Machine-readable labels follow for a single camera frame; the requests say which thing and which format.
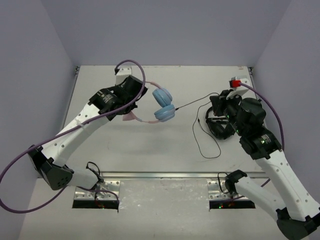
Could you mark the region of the pink blue cat-ear headphones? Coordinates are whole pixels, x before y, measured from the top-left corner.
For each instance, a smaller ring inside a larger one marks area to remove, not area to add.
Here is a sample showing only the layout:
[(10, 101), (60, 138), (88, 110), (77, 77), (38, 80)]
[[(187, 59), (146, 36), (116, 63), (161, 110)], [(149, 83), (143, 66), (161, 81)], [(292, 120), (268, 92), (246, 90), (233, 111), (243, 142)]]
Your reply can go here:
[(138, 118), (132, 111), (125, 114), (122, 117), (122, 120), (123, 121), (136, 120), (140, 123), (158, 124), (174, 118), (176, 115), (176, 108), (172, 104), (173, 97), (170, 94), (170, 92), (155, 82), (147, 81), (146, 83), (156, 87), (156, 89), (152, 92), (152, 95), (155, 101), (161, 106), (161, 109), (154, 112), (154, 117), (156, 118), (156, 120), (151, 120), (151, 121), (142, 120)]

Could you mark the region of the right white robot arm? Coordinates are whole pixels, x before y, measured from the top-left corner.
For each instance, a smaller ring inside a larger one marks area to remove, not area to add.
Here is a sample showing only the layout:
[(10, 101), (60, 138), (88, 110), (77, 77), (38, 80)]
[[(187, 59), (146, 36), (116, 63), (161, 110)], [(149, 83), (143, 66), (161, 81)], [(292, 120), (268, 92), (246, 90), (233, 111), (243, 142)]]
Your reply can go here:
[(302, 240), (320, 226), (320, 204), (305, 189), (275, 135), (264, 127), (266, 111), (255, 98), (242, 98), (234, 90), (211, 96), (213, 114), (226, 117), (243, 150), (262, 168), (279, 197), (257, 185), (243, 171), (225, 177), (230, 194), (242, 195), (258, 205), (275, 221), (289, 240)]

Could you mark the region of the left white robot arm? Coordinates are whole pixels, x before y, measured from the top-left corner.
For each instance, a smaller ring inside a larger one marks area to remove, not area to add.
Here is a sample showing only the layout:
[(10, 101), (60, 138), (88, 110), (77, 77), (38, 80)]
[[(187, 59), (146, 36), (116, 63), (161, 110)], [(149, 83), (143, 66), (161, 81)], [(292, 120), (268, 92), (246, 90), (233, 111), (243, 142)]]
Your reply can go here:
[(78, 169), (67, 166), (75, 150), (96, 130), (136, 108), (138, 98), (147, 89), (138, 78), (129, 75), (120, 84), (98, 90), (81, 112), (51, 140), (28, 153), (34, 168), (54, 191), (66, 186), (88, 190), (99, 189), (103, 178), (87, 167)]

